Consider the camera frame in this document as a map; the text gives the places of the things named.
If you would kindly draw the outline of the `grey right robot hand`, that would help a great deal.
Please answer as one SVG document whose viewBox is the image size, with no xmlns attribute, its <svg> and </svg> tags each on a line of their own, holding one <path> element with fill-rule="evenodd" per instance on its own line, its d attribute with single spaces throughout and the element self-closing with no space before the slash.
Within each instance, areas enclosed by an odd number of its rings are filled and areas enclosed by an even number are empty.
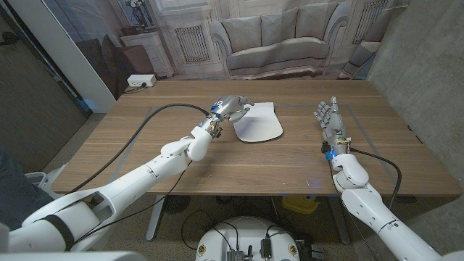
<svg viewBox="0 0 464 261">
<path fill-rule="evenodd" d="M 329 104 L 324 101 L 319 103 L 313 114 L 322 129 L 323 140 L 331 147 L 332 152 L 336 155 L 346 154 L 349 142 L 336 97 L 332 96 Z"/>
</svg>

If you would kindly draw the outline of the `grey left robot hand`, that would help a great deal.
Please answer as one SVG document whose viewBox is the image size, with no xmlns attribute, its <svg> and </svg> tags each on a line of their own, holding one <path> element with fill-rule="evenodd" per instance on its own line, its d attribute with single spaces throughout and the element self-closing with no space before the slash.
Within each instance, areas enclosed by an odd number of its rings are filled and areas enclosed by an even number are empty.
<svg viewBox="0 0 464 261">
<path fill-rule="evenodd" d="M 253 106 L 254 102 L 247 96 L 222 96 L 211 106 L 210 113 L 199 127 L 212 135 L 219 131 L 221 122 L 238 122 Z"/>
</svg>

